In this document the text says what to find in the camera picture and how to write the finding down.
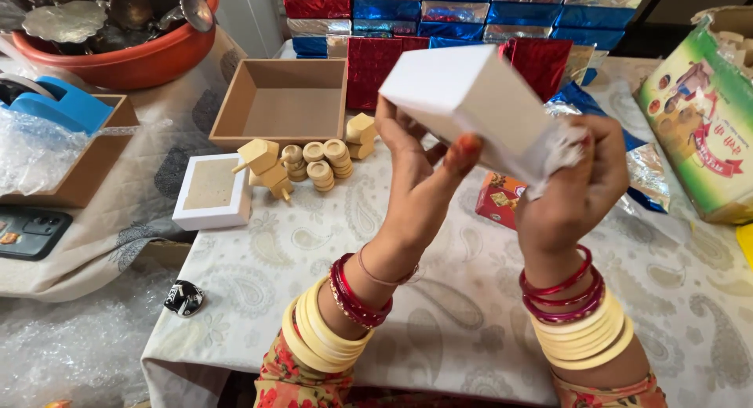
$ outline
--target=tablecloth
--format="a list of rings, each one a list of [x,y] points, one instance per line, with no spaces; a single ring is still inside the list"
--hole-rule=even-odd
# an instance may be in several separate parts
[[[164,86],[127,92],[145,128],[133,136],[89,206],[67,211],[74,222],[47,258],[0,262],[0,297],[48,302],[81,297],[117,278],[149,241],[178,236],[182,230],[170,218],[188,159],[221,153],[208,136],[245,57],[218,28],[215,45],[193,70]],[[0,68],[9,64],[6,58]],[[160,123],[165,119],[172,124]]]
[[[608,58],[587,88],[649,141],[630,90],[658,64]],[[256,188],[247,227],[199,233],[179,278],[203,288],[205,306],[189,318],[163,312],[157,322],[142,355],[152,406],[214,406],[230,369],[258,371],[291,299],[374,236],[387,210],[389,152],[377,143],[354,164],[353,176],[325,194],[296,183],[289,205]],[[422,278],[398,288],[355,365],[356,384],[556,403],[520,302],[516,233],[474,212],[484,175],[475,169],[460,186],[421,260]],[[634,319],[669,406],[748,406],[753,272],[733,228],[699,221],[667,176],[672,216],[693,225],[687,239],[615,208],[582,242]]]

